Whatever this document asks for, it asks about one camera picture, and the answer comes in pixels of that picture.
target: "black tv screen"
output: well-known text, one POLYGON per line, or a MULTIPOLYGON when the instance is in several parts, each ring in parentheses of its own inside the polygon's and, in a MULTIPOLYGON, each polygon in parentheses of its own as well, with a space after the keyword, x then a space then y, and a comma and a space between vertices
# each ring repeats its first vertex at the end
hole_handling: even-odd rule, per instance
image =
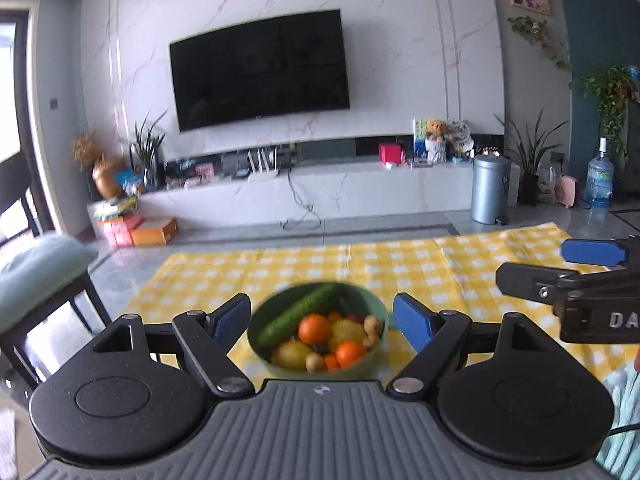
POLYGON ((182 132, 350 107, 339 10, 222 28, 169 50, 182 132))

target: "green bowl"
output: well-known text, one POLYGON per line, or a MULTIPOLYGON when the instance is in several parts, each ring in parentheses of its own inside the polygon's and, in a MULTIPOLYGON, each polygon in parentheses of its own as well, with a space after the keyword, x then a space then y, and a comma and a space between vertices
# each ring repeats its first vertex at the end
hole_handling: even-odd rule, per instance
POLYGON ((345 368, 344 370, 337 370, 335 372, 318 372, 313 374, 308 372, 299 372, 297 370, 289 370, 287 368, 276 366, 269 361, 271 353, 274 350, 273 348, 261 349, 255 343, 260 330, 262 330, 267 323, 278 317, 284 310, 296 303, 297 300, 304 298, 318 285, 321 285, 321 283, 305 283, 304 285, 292 286, 287 290, 283 290, 274 296, 271 296, 261 304, 261 306, 258 307, 252 315, 249 328, 247 329, 247 337, 249 339, 251 349, 260 358, 269 372, 274 377, 281 379, 307 381, 354 381, 374 378, 373 370, 376 366, 376 360, 382 352, 382 346, 389 328, 389 314, 380 298, 364 288, 351 285, 351 283, 336 282, 336 285, 338 285, 337 298, 344 298, 346 303, 349 305, 349 312, 346 314, 356 314, 363 319, 368 315, 373 314, 378 319, 381 319, 385 324, 382 336, 380 337, 380 343, 374 346, 369 351, 369 354, 365 358, 361 359, 356 365, 345 368))

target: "yellow checkered tablecloth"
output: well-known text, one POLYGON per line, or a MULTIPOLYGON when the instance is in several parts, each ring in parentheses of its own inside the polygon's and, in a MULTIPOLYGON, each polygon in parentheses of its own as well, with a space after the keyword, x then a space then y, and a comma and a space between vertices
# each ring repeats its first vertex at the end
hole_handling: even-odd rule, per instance
MULTIPOLYGON (((238 292, 248 294, 256 308, 292 284, 337 280, 371 290, 390 310, 394 296, 408 292, 432 310, 452 308, 475 321, 499 322, 505 312, 522 312, 557 339, 558 318, 550 307, 503 296, 495 286, 495 271, 506 261, 580 272, 603 270, 566 263, 559 253, 566 238, 564 231, 549 223, 492 234, 427 240, 179 253, 163 264, 132 300, 129 311, 142 315, 145 322, 169 322, 186 310, 210 312, 238 292)), ((637 350, 636 346, 561 344, 599 379, 632 360, 637 350)), ((377 368, 378 378, 388 381, 414 354, 404 337, 392 331, 377 368)), ((229 355, 257 387, 268 376, 249 348, 246 335, 229 355)))

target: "trailing vine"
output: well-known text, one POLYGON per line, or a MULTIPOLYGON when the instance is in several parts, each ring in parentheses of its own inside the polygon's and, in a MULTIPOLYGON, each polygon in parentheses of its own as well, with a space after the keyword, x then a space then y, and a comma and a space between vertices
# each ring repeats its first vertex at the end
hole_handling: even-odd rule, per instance
POLYGON ((529 44, 535 44, 542 56, 546 56, 556 63, 558 68, 571 70, 569 51, 564 43, 556 41, 546 26, 546 20, 539 22, 529 16, 515 16, 507 18, 511 23, 511 30, 521 35, 529 44))
POLYGON ((633 81, 626 67, 614 65, 599 75, 580 78, 584 83, 583 97, 595 97, 598 100, 598 112, 604 136, 609 139, 613 149, 619 155, 626 156, 626 147, 620 140, 625 126, 626 98, 633 81))

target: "trash can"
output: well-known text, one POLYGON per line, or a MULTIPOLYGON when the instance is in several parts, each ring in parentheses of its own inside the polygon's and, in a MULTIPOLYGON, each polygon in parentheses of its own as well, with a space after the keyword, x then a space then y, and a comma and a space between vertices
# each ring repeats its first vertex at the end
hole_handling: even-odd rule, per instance
POLYGON ((478 155, 474 158, 474 188, 471 218, 481 224, 507 223, 507 198, 511 161, 503 156, 478 155))

